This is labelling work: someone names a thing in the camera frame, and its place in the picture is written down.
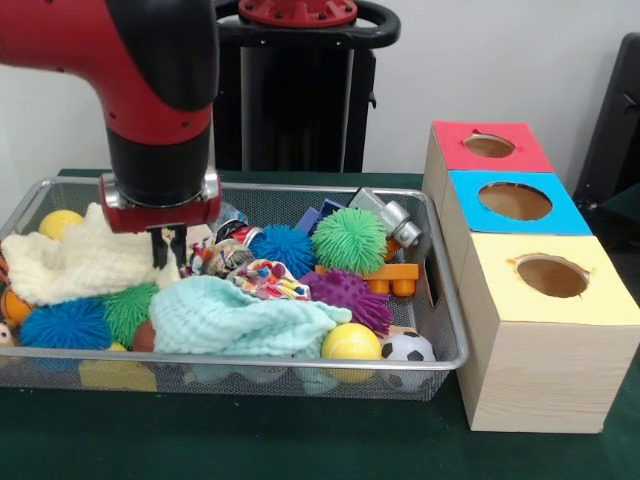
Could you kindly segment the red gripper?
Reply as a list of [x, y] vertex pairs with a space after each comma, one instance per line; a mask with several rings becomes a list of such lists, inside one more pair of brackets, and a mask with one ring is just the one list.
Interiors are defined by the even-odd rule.
[[[219, 215], [222, 196], [208, 200], [196, 199], [184, 205], [170, 208], [153, 208], [129, 205], [124, 208], [110, 206], [107, 196], [101, 193], [101, 206], [107, 223], [114, 233], [140, 233], [148, 230], [151, 239], [153, 267], [164, 268], [167, 263], [169, 245], [163, 237], [162, 228], [171, 225], [187, 227], [213, 222]], [[177, 263], [186, 262], [186, 226], [172, 226], [171, 249]]]

